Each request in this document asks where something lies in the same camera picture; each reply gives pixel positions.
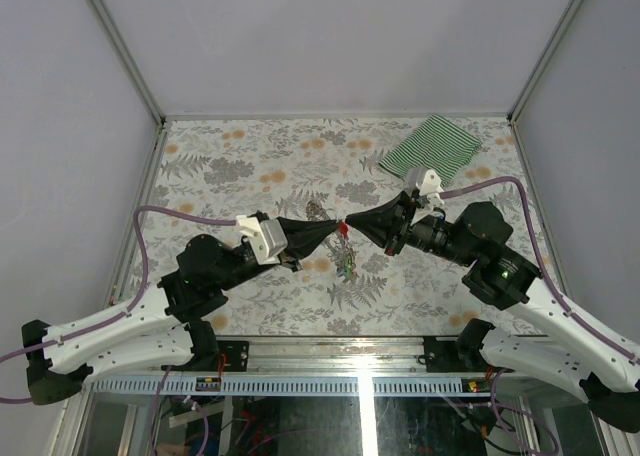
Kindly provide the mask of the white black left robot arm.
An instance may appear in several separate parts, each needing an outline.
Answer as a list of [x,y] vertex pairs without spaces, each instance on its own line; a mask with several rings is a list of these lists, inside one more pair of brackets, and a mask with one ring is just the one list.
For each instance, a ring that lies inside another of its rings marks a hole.
[[54,404],[107,375],[138,369],[221,372],[224,358],[206,318],[227,303],[227,291],[276,267],[300,270],[339,226],[337,220],[239,216],[236,246],[195,236],[178,254],[176,270],[143,284],[132,299],[62,325],[25,324],[32,403]]

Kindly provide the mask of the key with red tag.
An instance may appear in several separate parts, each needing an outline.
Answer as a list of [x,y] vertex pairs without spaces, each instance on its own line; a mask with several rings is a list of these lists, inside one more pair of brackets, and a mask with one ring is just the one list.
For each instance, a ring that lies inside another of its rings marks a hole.
[[341,237],[345,241],[347,241],[349,239],[348,231],[349,231],[348,225],[344,221],[341,221],[340,225],[339,225],[339,232],[340,232]]

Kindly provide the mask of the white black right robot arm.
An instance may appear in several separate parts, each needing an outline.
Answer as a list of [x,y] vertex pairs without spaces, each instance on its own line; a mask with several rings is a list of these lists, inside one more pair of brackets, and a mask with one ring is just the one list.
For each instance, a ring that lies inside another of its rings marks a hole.
[[489,201],[447,221],[440,212],[419,221],[406,193],[346,223],[395,256],[412,247],[467,268],[462,283],[482,303],[506,311],[551,337],[557,349],[520,343],[505,331],[473,321],[456,345],[467,370],[484,364],[542,380],[587,404],[607,424],[639,430],[639,345],[554,290],[541,268],[511,249],[513,229]]

